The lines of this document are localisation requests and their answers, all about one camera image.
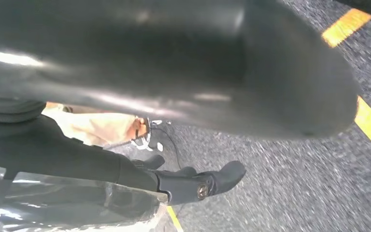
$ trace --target cable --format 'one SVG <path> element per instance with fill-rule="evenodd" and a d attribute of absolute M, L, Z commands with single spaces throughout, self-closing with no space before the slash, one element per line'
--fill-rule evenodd
<path fill-rule="evenodd" d="M 104 146 L 104 150 L 110 150 L 110 149 L 113 149 L 113 148 L 116 148 L 116 147 L 119 147 L 119 146 L 123 146 L 123 145 L 127 145 L 131 143 L 131 140 L 130 141 L 127 141 L 127 142 L 124 142 L 124 143 L 121 143 L 121 144 L 111 144 L 111 145 L 105 145 Z"/>
<path fill-rule="evenodd" d="M 163 130 L 163 129 L 161 129 L 161 128 L 150 128 L 151 129 L 151 131 L 153 131 L 153 130 L 160 130 L 160 131 L 162 131 L 163 133 L 165 133 L 166 135 L 167 135 L 167 137 L 168 137 L 168 139 L 171 141 L 171 143 L 173 144 L 173 147 L 174 147 L 174 151 L 175 151 L 175 156 L 176 156 L 176 159 L 177 159 L 177 165 L 178 165 L 178 168 L 179 168 L 179 170 L 181 170 L 182 169 L 182 167 L 181 167 L 181 164 L 180 164 L 180 156 L 179 156 L 179 151 L 178 151 L 178 148 L 177 148 L 177 145 L 175 144 L 175 142 L 174 142 L 174 140 L 171 138 L 171 136 L 165 131 L 165 130 Z"/>
<path fill-rule="evenodd" d="M 165 131 L 165 130 L 163 130 L 163 129 L 161 129 L 161 128 L 155 128 L 155 127 L 153 128 L 153 127 L 151 127 L 150 130 L 151 130 L 151 131 L 153 131 L 153 130 L 162 131 L 164 134 L 167 135 L 168 139 L 169 139 L 169 140 L 171 141 L 171 143 L 173 144 L 174 151 L 175 151 L 175 155 L 176 155 L 176 159 L 177 159 L 177 165 L 178 165 L 179 170 L 181 170 L 182 167 L 181 167 L 181 164 L 180 164 L 179 151 L 178 151 L 177 145 L 176 145 L 176 143 L 174 142 L 174 140 L 172 139 L 172 137 L 167 133 L 167 131 Z M 178 215 L 181 213 L 181 211 L 182 211 L 182 209 L 184 208 L 185 205 L 186 205 L 186 204 L 183 204 L 183 205 L 180 207 L 180 209 L 178 210 L 177 214 L 175 215 L 176 218 L 178 218 Z"/>

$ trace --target clear plastic cover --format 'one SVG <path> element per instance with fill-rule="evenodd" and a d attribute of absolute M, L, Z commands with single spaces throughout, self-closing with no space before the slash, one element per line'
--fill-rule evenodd
<path fill-rule="evenodd" d="M 0 168 L 0 232 L 148 232 L 166 220 L 166 194 L 5 171 Z"/>

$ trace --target plastic sheet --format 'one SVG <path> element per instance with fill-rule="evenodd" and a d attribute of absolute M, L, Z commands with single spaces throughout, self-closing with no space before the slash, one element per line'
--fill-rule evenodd
<path fill-rule="evenodd" d="M 148 232 L 165 218 L 165 194 L 5 171 L 0 168 L 0 232 Z"/>

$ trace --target asphalt road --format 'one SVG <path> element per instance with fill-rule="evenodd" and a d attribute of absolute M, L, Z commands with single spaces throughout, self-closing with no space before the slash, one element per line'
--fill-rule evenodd
<path fill-rule="evenodd" d="M 329 0 L 286 0 L 298 15 L 323 32 L 350 7 Z M 371 21 L 338 46 L 371 106 Z M 181 166 L 219 169 L 231 160 L 247 167 L 243 181 L 227 194 L 175 207 L 185 232 L 371 232 L 371 142 L 354 125 L 326 140 L 261 141 L 182 125 L 162 127 L 176 143 Z M 178 170 L 171 141 L 160 131 L 167 163 Z M 133 147 L 132 157 L 151 153 Z M 167 232 L 175 231 L 169 225 Z"/>

